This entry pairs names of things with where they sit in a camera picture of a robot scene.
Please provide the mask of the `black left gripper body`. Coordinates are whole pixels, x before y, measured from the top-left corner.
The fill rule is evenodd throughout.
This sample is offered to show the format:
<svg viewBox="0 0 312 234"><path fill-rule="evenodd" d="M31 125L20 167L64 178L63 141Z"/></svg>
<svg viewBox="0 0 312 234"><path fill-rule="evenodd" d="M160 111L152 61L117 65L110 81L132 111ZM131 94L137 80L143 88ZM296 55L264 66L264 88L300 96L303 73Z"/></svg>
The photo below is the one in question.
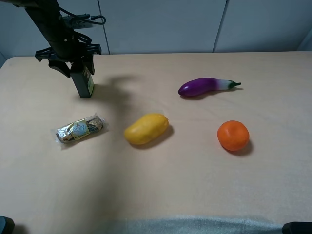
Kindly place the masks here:
<svg viewBox="0 0 312 234"><path fill-rule="evenodd" d="M38 61L73 62L94 54L101 55L100 44L93 44L91 38L82 33L74 33L70 39L53 42L50 47L36 51L35 58Z"/></svg>

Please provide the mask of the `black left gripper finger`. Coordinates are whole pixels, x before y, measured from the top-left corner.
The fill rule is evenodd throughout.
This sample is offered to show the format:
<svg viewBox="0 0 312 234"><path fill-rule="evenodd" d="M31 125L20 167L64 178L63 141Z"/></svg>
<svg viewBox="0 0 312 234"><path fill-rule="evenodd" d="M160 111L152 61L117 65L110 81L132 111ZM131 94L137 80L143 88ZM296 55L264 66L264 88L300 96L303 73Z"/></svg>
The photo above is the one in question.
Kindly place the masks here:
<svg viewBox="0 0 312 234"><path fill-rule="evenodd" d="M51 69L54 69L60 73L62 73L63 75L65 75L66 77L70 78L70 69L67 66L67 64L63 61L57 61L57 60L50 60L48 62L48 65Z"/></svg>
<svg viewBox="0 0 312 234"><path fill-rule="evenodd" d="M94 56L93 54L86 55L82 58L83 64L88 68L89 72L94 75L95 68L94 68Z"/></svg>

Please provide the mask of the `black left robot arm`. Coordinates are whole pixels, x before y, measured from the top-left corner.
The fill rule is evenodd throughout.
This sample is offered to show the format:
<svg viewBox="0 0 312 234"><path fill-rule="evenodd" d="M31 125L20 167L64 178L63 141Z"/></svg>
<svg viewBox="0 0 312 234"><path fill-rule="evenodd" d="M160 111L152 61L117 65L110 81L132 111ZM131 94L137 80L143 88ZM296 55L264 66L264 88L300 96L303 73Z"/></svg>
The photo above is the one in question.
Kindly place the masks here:
<svg viewBox="0 0 312 234"><path fill-rule="evenodd" d="M56 0L6 0L16 7L23 7L50 47L36 51L38 61L48 60L49 67L70 78L74 72L86 67L94 75L94 54L101 55L99 44L93 44L91 38L76 32L64 21L61 11L71 21L81 20L95 25L104 25L106 18L102 15L75 15L61 8Z"/></svg>

